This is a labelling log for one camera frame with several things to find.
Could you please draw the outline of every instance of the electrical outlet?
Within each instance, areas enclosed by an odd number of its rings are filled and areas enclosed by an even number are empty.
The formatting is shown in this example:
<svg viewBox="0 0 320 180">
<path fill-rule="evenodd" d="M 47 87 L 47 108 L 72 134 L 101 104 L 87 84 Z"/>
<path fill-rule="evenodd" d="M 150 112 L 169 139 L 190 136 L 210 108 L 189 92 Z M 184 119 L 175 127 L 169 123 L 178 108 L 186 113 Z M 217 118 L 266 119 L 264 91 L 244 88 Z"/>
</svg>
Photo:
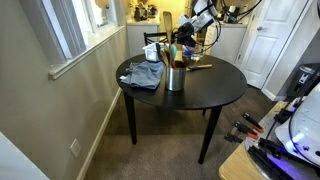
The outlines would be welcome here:
<svg viewBox="0 0 320 180">
<path fill-rule="evenodd" d="M 81 151 L 81 146 L 79 144 L 79 141 L 76 139 L 74 139 L 73 143 L 70 146 L 70 149 L 72 151 L 72 153 L 74 154 L 75 157 L 78 157 L 80 151 Z"/>
</svg>

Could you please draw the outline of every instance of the folded towel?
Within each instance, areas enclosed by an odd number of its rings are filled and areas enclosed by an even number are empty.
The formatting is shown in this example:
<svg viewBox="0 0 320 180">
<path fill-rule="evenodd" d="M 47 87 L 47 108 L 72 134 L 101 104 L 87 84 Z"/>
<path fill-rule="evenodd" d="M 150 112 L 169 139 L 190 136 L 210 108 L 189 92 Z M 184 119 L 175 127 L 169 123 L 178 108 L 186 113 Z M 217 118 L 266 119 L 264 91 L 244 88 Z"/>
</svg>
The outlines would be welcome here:
<svg viewBox="0 0 320 180">
<path fill-rule="evenodd" d="M 156 89 L 161 80 L 163 67 L 162 62 L 131 63 L 127 69 L 130 74 L 121 82 L 130 84 L 132 87 Z"/>
</svg>

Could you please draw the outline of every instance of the blue light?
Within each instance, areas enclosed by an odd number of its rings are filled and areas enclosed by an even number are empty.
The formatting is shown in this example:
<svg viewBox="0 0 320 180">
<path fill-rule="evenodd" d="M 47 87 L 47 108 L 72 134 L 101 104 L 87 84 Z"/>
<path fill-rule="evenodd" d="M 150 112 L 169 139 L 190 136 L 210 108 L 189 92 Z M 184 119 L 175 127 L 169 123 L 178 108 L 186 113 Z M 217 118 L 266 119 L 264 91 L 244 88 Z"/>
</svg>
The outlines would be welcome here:
<svg viewBox="0 0 320 180">
<path fill-rule="evenodd" d="M 299 142 L 303 137 L 304 137 L 304 134 L 299 133 L 299 134 L 297 134 L 295 137 L 292 138 L 292 141 L 293 141 L 294 143 L 297 143 L 297 142 Z M 286 143 L 286 147 L 287 147 L 287 149 L 290 149 L 290 151 L 294 151 L 294 152 L 295 152 L 295 149 L 296 149 L 296 148 L 294 147 L 292 141 L 289 140 L 289 141 Z"/>
</svg>

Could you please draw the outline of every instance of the window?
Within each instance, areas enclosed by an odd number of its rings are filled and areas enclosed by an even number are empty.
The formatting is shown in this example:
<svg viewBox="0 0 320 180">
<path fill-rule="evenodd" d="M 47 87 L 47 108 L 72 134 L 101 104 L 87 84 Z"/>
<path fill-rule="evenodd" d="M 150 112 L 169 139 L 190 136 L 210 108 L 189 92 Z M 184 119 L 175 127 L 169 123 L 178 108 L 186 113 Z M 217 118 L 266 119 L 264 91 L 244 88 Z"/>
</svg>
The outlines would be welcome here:
<svg viewBox="0 0 320 180">
<path fill-rule="evenodd" d="M 117 0 L 20 0 L 43 47 L 54 79 L 123 27 Z"/>
<path fill-rule="evenodd" d="M 60 48 L 73 59 L 90 46 L 89 38 L 115 22 L 109 0 L 42 0 Z"/>
</svg>

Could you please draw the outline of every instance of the wooden desk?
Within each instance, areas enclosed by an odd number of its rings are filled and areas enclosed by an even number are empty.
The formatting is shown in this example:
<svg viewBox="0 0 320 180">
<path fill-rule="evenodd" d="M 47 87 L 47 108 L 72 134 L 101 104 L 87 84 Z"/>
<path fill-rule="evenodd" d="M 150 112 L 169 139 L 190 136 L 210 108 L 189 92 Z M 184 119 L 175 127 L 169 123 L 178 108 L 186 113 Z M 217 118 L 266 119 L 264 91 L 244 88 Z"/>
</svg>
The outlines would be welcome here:
<svg viewBox="0 0 320 180">
<path fill-rule="evenodd" d="M 278 102 L 270 111 L 279 112 L 281 107 L 284 107 L 284 102 Z M 245 179 L 245 180 L 259 180 L 267 179 L 255 167 L 245 149 L 245 141 L 228 157 L 228 159 L 220 166 L 219 176 L 221 179 Z"/>
</svg>

